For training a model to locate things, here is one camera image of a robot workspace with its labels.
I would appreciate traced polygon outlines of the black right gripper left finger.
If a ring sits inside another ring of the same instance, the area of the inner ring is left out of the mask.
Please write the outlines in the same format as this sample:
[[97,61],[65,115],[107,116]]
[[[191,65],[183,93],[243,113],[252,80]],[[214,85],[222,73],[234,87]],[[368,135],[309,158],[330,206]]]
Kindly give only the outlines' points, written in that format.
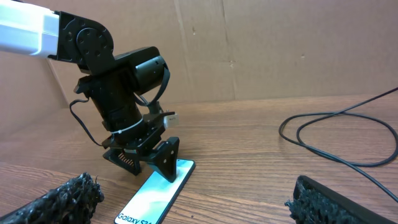
[[104,200],[101,186],[89,173],[69,179],[56,189],[1,217],[2,224],[90,223]]

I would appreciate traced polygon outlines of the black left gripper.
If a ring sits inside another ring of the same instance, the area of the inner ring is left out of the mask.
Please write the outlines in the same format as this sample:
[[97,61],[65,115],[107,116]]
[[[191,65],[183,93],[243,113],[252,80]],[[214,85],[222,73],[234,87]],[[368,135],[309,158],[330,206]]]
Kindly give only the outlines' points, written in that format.
[[165,131],[163,118],[173,115],[164,113],[157,103],[150,105],[155,113],[141,114],[137,107],[137,99],[133,92],[125,90],[88,90],[86,97],[91,99],[99,111],[104,128],[110,137],[103,142],[94,143],[103,148],[110,148],[103,158],[125,169],[133,175],[141,173],[138,160],[128,159],[130,156],[148,156],[146,163],[168,182],[177,178],[177,156],[180,140],[170,137],[161,141]]

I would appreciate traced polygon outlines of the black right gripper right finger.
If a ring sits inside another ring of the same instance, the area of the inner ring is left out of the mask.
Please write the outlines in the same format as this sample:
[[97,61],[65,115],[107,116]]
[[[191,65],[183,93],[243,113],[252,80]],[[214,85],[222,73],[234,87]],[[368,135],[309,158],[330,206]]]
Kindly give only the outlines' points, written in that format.
[[301,224],[396,224],[306,175],[298,176],[293,199],[284,203]]

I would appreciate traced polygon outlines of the smartphone with lit screen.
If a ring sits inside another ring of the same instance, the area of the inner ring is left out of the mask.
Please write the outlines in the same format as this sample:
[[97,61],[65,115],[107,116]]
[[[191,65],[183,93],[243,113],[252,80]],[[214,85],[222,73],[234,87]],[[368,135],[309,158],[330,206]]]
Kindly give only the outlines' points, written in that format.
[[153,172],[114,219],[115,224],[160,224],[195,169],[193,160],[177,160],[177,178],[170,183]]

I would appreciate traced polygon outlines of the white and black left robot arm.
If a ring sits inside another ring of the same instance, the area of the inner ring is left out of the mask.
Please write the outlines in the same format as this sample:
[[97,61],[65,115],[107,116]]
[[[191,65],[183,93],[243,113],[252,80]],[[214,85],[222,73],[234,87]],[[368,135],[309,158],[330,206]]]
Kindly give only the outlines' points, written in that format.
[[156,47],[115,55],[99,22],[22,1],[1,2],[1,50],[74,63],[83,73],[74,89],[92,101],[109,137],[104,158],[132,174],[146,162],[163,178],[177,176],[177,137],[163,141],[169,113],[159,103],[170,70]]

